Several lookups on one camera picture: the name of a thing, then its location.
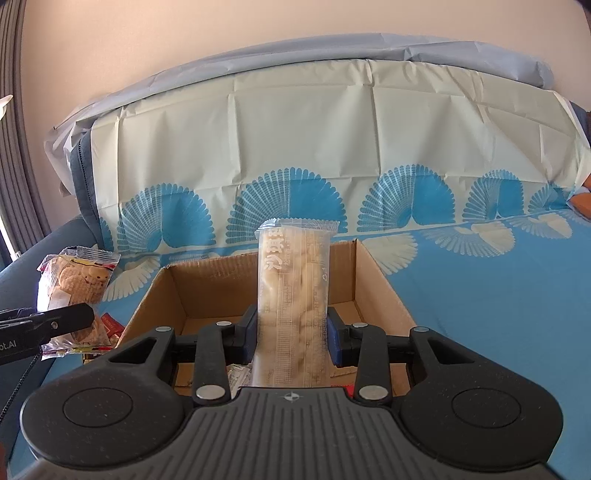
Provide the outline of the red spicy snack packet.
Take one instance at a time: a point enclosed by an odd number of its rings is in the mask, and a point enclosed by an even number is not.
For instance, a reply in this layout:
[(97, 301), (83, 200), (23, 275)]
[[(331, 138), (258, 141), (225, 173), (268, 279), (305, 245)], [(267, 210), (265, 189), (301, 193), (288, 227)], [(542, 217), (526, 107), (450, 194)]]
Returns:
[(351, 385), (335, 385), (335, 388), (341, 388), (342, 390), (344, 390), (346, 395), (349, 398), (353, 398), (353, 394), (355, 394), (355, 386), (353, 384), (351, 384)]

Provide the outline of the clear bag of cookies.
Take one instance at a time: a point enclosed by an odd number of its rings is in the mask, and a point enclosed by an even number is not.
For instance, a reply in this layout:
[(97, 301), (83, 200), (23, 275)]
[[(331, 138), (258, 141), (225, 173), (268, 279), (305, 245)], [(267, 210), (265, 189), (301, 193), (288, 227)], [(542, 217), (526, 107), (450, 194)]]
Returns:
[[(41, 312), (86, 303), (96, 309), (118, 265), (120, 255), (111, 251), (76, 246), (46, 256), (37, 270), (40, 280), (37, 309)], [(103, 321), (94, 317), (90, 326), (54, 335), (42, 346), (42, 358), (68, 354), (102, 354), (113, 347)]]

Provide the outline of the clear pack white rice crackers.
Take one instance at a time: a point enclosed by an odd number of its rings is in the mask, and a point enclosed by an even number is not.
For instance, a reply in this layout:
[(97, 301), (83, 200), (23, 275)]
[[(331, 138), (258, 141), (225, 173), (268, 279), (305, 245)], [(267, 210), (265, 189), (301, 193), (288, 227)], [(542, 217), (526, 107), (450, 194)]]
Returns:
[(257, 273), (257, 343), (252, 385), (322, 387), (329, 383), (329, 247), (339, 223), (263, 222)]

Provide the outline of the red square snack packet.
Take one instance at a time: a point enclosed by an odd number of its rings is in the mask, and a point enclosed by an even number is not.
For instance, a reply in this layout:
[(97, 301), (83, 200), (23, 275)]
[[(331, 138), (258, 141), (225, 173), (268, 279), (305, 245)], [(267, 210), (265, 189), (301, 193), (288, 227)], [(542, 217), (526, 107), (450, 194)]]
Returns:
[(108, 338), (110, 344), (112, 346), (115, 346), (119, 342), (119, 340), (122, 336), (122, 333), (124, 331), (124, 326), (121, 325), (118, 321), (116, 321), (108, 313), (104, 313), (100, 317), (100, 320), (103, 324), (105, 333), (107, 335), (107, 338)]

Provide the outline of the clear bag of peanuts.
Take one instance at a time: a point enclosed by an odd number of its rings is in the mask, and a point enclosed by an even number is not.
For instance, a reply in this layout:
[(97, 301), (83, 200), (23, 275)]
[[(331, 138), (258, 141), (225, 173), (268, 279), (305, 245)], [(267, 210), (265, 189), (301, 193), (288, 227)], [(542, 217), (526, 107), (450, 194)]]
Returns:
[(239, 388), (249, 386), (250, 381), (252, 381), (252, 367), (249, 365), (228, 365), (226, 374), (228, 374), (231, 395), (235, 395)]

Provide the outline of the cardboard box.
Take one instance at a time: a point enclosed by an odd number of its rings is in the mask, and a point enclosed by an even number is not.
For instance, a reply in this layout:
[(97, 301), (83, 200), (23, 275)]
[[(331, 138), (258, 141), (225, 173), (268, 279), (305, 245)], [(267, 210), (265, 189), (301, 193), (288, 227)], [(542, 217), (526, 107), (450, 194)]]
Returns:
[[(195, 334), (218, 320), (238, 320), (256, 303), (257, 253), (173, 264), (161, 269), (127, 324), (120, 347), (159, 326)], [(402, 300), (359, 241), (332, 244), (329, 305), (347, 324), (365, 322), (389, 335), (415, 326)]]

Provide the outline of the blue sofa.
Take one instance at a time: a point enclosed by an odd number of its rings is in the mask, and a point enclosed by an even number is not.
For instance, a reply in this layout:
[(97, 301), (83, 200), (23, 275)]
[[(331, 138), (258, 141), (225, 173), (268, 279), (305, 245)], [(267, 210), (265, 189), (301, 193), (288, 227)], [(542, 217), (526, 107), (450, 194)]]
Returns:
[[(75, 195), (80, 215), (67, 222), (1, 271), (1, 312), (19, 308), (36, 310), (40, 272), (37, 267), (50, 254), (66, 247), (103, 244), (94, 185), (91, 134), (85, 133), (70, 154)], [(35, 356), (1, 363), (1, 423), (16, 418), (22, 403), (45, 378), (41, 351)]]

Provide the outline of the grey curtain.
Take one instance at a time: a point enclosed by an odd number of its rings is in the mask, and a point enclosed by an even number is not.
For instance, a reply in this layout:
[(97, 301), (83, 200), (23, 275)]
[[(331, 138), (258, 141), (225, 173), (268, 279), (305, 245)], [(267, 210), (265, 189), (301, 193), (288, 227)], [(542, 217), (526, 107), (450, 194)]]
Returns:
[(21, 47), (26, 3), (1, 3), (1, 221), (13, 257), (50, 233), (27, 142), (21, 89)]

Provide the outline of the grey sheet over sofa back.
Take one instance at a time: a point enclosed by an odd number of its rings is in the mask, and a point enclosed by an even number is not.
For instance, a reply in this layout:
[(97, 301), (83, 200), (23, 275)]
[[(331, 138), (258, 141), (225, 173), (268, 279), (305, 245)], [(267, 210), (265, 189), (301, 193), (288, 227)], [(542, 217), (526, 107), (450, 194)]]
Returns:
[(193, 60), (93, 100), (52, 127), (43, 142), (44, 153), (66, 193), (73, 195), (70, 152), (97, 118), (113, 110), (166, 91), (232, 74), (297, 63), (356, 59), (454, 66), (546, 90), (554, 87), (554, 74), (543, 60), (479, 41), (391, 33), (288, 39)]

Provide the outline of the blue white patterned sofa cover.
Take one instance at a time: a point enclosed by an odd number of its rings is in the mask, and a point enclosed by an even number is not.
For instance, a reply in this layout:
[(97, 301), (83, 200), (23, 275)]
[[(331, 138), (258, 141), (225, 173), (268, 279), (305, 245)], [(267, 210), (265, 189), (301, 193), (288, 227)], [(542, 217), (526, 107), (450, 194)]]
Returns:
[(457, 67), (346, 60), (198, 82), (89, 132), (93, 223), (121, 256), (101, 310), (157, 271), (235, 255), (276, 217), (335, 220), (414, 320), (529, 377), (564, 413), (552, 466), (590, 475), (590, 171), (569, 102)]

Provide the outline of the orange cushion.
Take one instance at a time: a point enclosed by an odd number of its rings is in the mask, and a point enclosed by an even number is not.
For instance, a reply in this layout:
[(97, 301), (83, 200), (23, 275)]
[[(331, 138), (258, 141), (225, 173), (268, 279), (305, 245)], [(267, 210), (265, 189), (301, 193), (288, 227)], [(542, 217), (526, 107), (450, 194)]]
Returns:
[(591, 175), (573, 193), (569, 204), (577, 213), (588, 220), (591, 219)]

